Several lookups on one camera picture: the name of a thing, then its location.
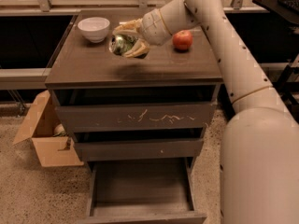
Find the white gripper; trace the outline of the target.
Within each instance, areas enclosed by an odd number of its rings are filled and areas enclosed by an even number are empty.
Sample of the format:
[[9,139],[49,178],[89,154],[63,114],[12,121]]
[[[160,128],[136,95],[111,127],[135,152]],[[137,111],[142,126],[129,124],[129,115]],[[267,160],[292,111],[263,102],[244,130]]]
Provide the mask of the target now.
[[161,46],[171,37],[159,9],[146,13],[142,20],[137,19],[120,24],[113,30],[112,34],[143,36],[146,40],[138,39],[130,50],[122,54],[125,58],[137,58],[147,55],[150,51],[150,45]]

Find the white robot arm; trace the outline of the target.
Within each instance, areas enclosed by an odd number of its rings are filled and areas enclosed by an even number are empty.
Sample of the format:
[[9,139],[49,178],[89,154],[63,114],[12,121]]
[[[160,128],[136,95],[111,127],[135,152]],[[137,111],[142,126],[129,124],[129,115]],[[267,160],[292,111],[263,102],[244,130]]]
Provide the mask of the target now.
[[235,111],[221,141],[221,224],[299,224],[299,124],[228,21],[221,0],[173,0],[115,28],[147,53],[201,26]]

